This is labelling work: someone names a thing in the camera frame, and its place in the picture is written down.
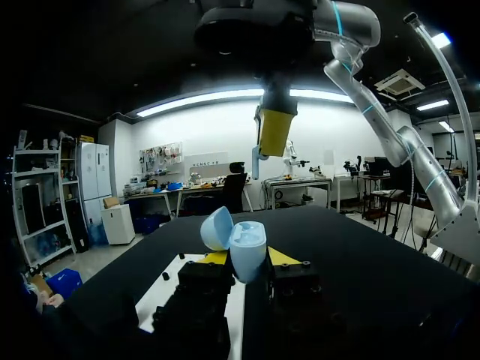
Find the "black table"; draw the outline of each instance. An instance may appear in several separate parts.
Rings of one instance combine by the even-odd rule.
[[[233,215],[261,221],[268,244],[318,269],[325,300],[351,327],[419,323],[431,312],[470,293],[474,284],[444,265],[336,211],[317,206]],[[85,283],[65,303],[90,329],[99,331],[122,309],[122,296],[138,302],[173,257],[203,254],[204,217],[176,219],[124,253]],[[263,355],[265,286],[247,286],[243,358]]]

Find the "office chair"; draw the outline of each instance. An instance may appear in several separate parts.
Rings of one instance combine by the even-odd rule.
[[[226,206],[230,214],[243,211],[242,192],[247,179],[247,173],[243,166],[244,163],[231,163],[230,172],[223,186],[223,204]]]

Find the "blue bin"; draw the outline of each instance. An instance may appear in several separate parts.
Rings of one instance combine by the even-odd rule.
[[[77,271],[66,268],[60,271],[57,275],[46,279],[46,283],[53,290],[54,293],[63,296],[63,299],[68,299],[72,292],[82,286],[82,278]]]

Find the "ceiling light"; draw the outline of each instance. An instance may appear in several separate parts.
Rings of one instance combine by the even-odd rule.
[[[439,121],[439,124],[442,125],[442,127],[447,130],[449,133],[454,133],[455,130],[453,130],[449,124],[447,124],[447,121]]]
[[[332,100],[353,104],[353,100],[350,99],[350,97],[342,94],[335,94],[334,92],[317,90],[297,90],[293,88],[292,90],[290,90],[290,96],[293,96],[294,98]]]
[[[429,109],[433,109],[435,107],[444,107],[445,105],[448,105],[449,101],[448,100],[441,100],[437,101],[436,103],[428,103],[427,105],[422,105],[417,107],[418,111],[425,111]]]
[[[169,103],[162,103],[161,105],[154,106],[150,109],[140,111],[137,113],[137,115],[145,118],[146,116],[150,116],[156,113],[162,113],[163,111],[175,109],[177,107],[184,107],[191,104],[204,103],[206,101],[230,99],[230,98],[251,98],[251,97],[256,98],[262,95],[263,95],[262,88],[212,92],[211,94],[186,97],[185,99],[174,100]]]
[[[146,109],[137,113],[138,116],[145,118],[157,113],[162,113],[167,110],[176,109],[179,107],[185,107],[187,105],[205,103],[206,101],[215,101],[223,99],[233,98],[259,98],[263,95],[263,89],[254,88],[248,90],[233,90],[233,91],[220,91],[212,92],[211,94],[204,94],[192,97],[186,97],[180,100],[170,101],[169,103],[162,103],[161,105],[154,106],[150,109]],[[335,94],[333,92],[317,91],[317,90],[290,90],[290,96],[295,98],[310,98],[330,101],[340,101],[344,103],[353,103],[346,95]]]
[[[434,37],[432,37],[433,43],[435,44],[436,47],[439,49],[442,49],[443,47],[446,47],[447,45],[450,45],[451,41],[449,37],[445,34],[445,32],[442,32]]]

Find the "blue stripe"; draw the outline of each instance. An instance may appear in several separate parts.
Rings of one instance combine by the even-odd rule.
[[[370,110],[372,110],[374,108],[375,105],[377,105],[379,102],[377,101],[376,103],[370,105],[367,109],[363,110],[361,112],[362,115],[364,115],[365,113],[369,112]]]
[[[445,172],[445,170],[440,171],[440,172],[438,173],[438,175],[435,176],[435,177],[432,179],[432,181],[430,181],[430,184],[428,184],[427,188],[425,189],[425,193],[428,191],[428,189],[430,189],[430,186],[432,186],[432,185],[434,184],[435,180],[437,180],[437,178],[438,178],[440,175],[442,175],[444,172]]]
[[[351,74],[352,74],[352,71],[350,70],[350,68],[348,67],[348,65],[347,65],[347,64],[344,64],[343,62],[342,62],[342,65],[348,70],[348,72],[349,72],[350,75],[351,75]]]
[[[340,18],[340,13],[338,12],[337,4],[335,1],[332,1],[331,3],[333,4],[333,11],[335,12],[335,17],[337,18],[338,34],[344,35],[344,28],[342,28],[342,20]]]
[[[370,105],[367,109],[363,110],[363,111],[361,112],[361,114],[363,115],[363,114],[365,114],[367,111],[372,110],[373,108],[374,108],[374,106],[373,106],[373,105]]]

